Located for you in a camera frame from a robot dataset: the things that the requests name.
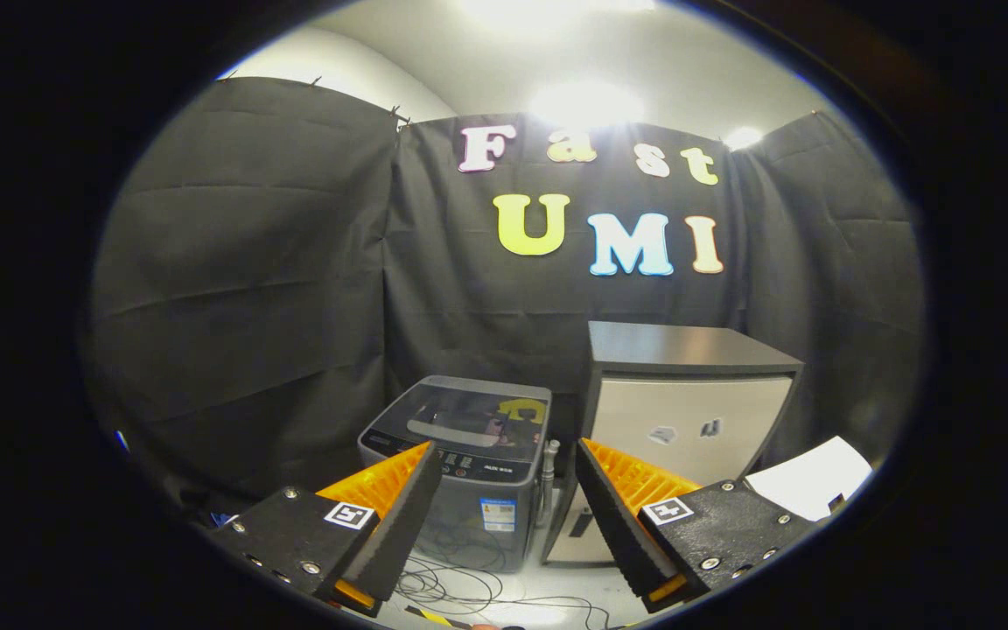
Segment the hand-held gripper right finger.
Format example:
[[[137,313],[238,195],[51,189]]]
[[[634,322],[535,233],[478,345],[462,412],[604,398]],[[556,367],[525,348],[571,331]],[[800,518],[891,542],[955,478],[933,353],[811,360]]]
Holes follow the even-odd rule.
[[[577,442],[575,474],[613,562],[648,613],[724,589],[816,525],[744,479],[700,486],[590,438]]]

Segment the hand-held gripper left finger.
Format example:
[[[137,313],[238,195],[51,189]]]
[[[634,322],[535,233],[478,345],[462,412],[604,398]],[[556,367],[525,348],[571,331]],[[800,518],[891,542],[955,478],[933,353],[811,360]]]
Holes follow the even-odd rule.
[[[234,566],[307,602],[375,618],[395,591],[440,486],[423,442],[319,491],[285,486],[207,531]]]

